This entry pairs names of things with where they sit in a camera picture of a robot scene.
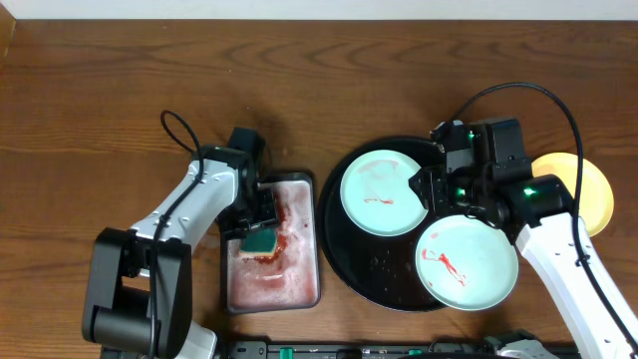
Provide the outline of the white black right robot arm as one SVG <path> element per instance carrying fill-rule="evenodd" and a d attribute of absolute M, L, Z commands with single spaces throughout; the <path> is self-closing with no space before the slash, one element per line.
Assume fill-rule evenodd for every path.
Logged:
<path fill-rule="evenodd" d="M 515 118 L 431 132 L 445 159 L 409 180 L 435 220 L 415 247 L 426 289 L 447 306 L 483 310 L 503 301 L 524 258 L 541 279 L 583 358 L 634 358 L 637 317 L 574 213 L 555 175 L 537 177 Z"/>

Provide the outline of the green yellow sponge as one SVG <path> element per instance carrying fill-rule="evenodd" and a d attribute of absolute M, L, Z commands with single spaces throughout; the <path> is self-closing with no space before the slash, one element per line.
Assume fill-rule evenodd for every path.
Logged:
<path fill-rule="evenodd" d="M 277 248 L 277 234 L 272 228 L 259 229 L 249 232 L 239 247 L 241 257 L 270 257 Z"/>

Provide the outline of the yellow plate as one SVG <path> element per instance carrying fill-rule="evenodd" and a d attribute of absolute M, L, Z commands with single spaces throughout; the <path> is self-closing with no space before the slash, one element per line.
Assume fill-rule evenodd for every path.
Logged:
<path fill-rule="evenodd" d="M 535 177 L 555 175 L 575 196 L 577 155 L 551 153 L 532 162 Z M 611 185 L 603 172 L 588 160 L 583 161 L 582 189 L 579 215 L 584 220 L 589 236 L 601 232 L 609 223 L 614 209 Z"/>

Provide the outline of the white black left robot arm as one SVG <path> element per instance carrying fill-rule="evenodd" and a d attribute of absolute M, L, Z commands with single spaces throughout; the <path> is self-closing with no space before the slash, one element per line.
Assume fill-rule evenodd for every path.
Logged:
<path fill-rule="evenodd" d="M 210 358 L 215 334 L 192 320 L 191 255 L 212 224 L 245 239 L 278 223 L 258 186 L 262 145 L 205 146 L 183 180 L 147 217 L 97 236 L 82 335 L 113 358 Z"/>

